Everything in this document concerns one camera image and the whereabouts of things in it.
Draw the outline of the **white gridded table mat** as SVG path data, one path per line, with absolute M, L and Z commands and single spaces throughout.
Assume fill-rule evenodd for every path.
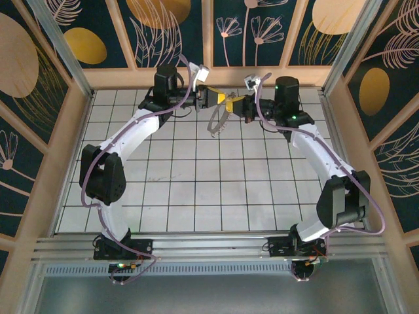
M 146 93 L 96 92 L 54 232 L 101 231 L 96 209 L 81 204 L 81 149 L 116 133 Z M 132 232 L 282 231 L 316 213 L 321 184 L 304 155 L 266 124 L 234 115 L 211 135 L 208 122 L 223 108 L 214 110 L 177 111 L 130 155 L 121 200 Z

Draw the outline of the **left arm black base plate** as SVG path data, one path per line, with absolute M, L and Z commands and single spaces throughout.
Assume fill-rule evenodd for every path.
M 153 241 L 151 239 L 124 238 L 120 242 L 130 249 L 147 254 L 152 253 Z M 137 254 L 122 248 L 106 237 L 98 239 L 95 243 L 94 260 L 135 260 L 136 258 Z

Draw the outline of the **aluminium mounting rail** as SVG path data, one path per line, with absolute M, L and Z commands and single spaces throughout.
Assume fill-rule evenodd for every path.
M 153 254 L 163 263 L 266 260 L 262 246 L 283 232 L 191 232 L 141 233 L 133 239 L 151 239 Z M 39 262 L 93 262 L 93 234 L 56 234 L 35 242 L 31 260 Z M 328 240 L 330 260 L 387 257 L 379 235 L 334 233 Z

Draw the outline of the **aluminium corner post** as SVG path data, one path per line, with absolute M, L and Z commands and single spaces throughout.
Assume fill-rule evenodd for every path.
M 65 66 L 69 69 L 73 79 L 79 85 L 83 94 L 91 99 L 94 91 L 88 83 L 88 80 L 82 71 L 82 67 L 67 44 L 61 29 L 50 14 L 47 5 L 43 0 L 27 0 L 27 3 L 31 7 L 34 15 L 39 19 L 40 24 L 48 35 L 48 38 L 52 41 L 52 44 L 55 44 L 57 52 L 62 57 Z
M 339 50 L 336 59 L 333 62 L 330 73 L 328 74 L 322 92 L 324 97 L 328 97 L 341 77 L 344 68 L 354 55 L 355 50 L 359 46 L 361 40 L 364 38 L 369 26 L 376 16 L 382 0 L 366 0 L 353 27 L 346 36 L 341 49 Z

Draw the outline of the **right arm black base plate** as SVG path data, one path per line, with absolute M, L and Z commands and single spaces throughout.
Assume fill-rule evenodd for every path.
M 262 246 L 270 257 L 309 257 L 326 256 L 327 250 L 322 239 L 303 242 L 290 237 L 268 237 Z

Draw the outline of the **aluminium side rail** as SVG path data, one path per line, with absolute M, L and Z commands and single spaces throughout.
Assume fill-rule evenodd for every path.
M 333 106 L 331 105 L 328 98 L 324 95 L 323 91 L 319 91 L 319 99 L 321 103 L 321 107 L 324 113 L 327 129 L 329 131 L 329 135 L 331 138 L 331 146 L 333 146 L 335 152 L 348 164 L 350 165 L 350 159 L 348 157 L 348 153 L 346 151 L 346 147 L 343 141 L 342 132 L 338 126 L 337 118 L 334 113 Z M 361 201 L 369 200 L 365 197 L 364 193 L 358 189 L 358 194 L 361 197 Z M 368 230 L 370 228 L 369 222 L 367 217 L 365 216 L 361 220 L 354 222 L 354 227 L 352 228 L 359 228 L 362 230 Z

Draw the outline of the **grey metal sheet panel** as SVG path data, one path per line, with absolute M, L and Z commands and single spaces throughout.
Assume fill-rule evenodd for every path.
M 179 275 L 162 265 L 125 287 L 106 276 L 47 275 L 35 314 L 410 314 L 368 258 L 324 263 L 307 281 L 290 272 Z

